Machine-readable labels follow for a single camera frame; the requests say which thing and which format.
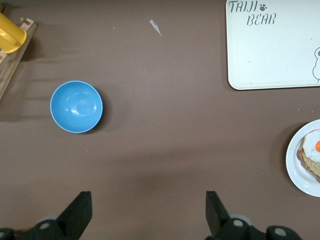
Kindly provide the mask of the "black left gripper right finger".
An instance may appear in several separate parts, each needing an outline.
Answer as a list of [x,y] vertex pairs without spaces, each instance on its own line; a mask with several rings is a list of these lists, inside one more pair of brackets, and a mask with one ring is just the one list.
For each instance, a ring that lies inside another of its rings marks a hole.
[[272,225],[262,232],[239,217],[231,217],[216,191],[207,191],[205,216],[211,235],[208,240],[299,240],[292,229]]

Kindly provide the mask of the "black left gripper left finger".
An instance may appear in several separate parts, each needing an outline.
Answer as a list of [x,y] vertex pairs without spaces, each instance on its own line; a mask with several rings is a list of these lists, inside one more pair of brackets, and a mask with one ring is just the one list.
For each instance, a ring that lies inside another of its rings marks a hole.
[[43,220],[16,239],[78,240],[90,223],[92,215],[92,194],[82,191],[55,220]]

